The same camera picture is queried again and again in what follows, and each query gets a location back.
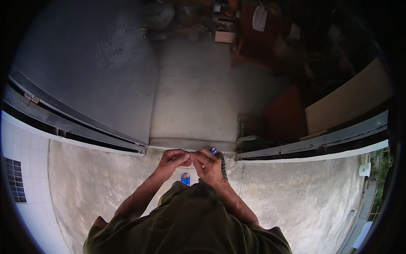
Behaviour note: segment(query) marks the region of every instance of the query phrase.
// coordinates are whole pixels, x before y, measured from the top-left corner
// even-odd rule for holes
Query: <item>shirt sleeve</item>
[[[289,243],[279,227],[263,229],[260,226],[251,226],[250,229],[257,236],[259,253],[292,254]]]
[[[115,215],[109,223],[104,221],[104,219],[99,216],[93,223],[89,230],[89,234],[83,244],[83,253],[99,253],[97,249],[99,246],[111,237],[120,228],[129,223],[129,219],[122,216],[121,214]]]

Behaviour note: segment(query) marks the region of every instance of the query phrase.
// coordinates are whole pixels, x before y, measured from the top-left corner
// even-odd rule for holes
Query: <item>wooden box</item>
[[[225,21],[216,21],[214,22],[213,26],[214,41],[231,43],[234,39],[235,33],[219,31],[219,29],[216,27],[216,23],[225,25],[227,27],[234,26],[234,23]]]

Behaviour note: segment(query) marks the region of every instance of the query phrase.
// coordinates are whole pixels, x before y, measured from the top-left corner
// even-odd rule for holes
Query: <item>metal pot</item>
[[[200,20],[200,5],[196,4],[177,5],[176,18],[183,27],[197,26]]]

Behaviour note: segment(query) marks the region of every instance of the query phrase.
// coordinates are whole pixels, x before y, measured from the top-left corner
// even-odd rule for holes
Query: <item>person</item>
[[[157,208],[141,217],[162,184],[180,166],[196,168],[199,182],[176,181]],[[279,227],[266,230],[230,186],[224,155],[207,148],[167,150],[155,171],[114,213],[98,217],[83,253],[292,253]]]

